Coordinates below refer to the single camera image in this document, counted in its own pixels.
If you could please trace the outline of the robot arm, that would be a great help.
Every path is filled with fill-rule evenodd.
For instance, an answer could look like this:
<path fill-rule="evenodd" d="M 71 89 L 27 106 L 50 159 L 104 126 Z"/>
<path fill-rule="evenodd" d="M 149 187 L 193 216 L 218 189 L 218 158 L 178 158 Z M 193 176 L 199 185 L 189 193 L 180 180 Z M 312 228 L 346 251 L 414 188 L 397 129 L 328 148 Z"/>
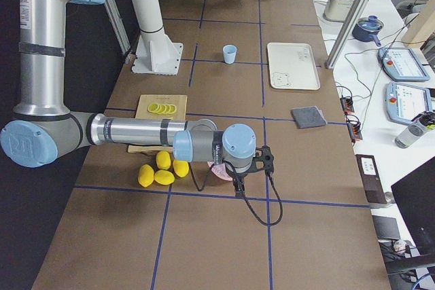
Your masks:
<path fill-rule="evenodd" d="M 273 155 L 258 147 L 254 131 L 233 124 L 221 131 L 207 119 L 145 120 L 69 110 L 63 100 L 65 24 L 68 3 L 99 5 L 105 0 L 20 0 L 20 102 L 1 130 L 1 147 L 15 163 L 30 168 L 50 164 L 81 147 L 103 143 L 162 145 L 176 159 L 223 164 L 237 198 L 244 179 L 263 171 L 273 176 Z"/>

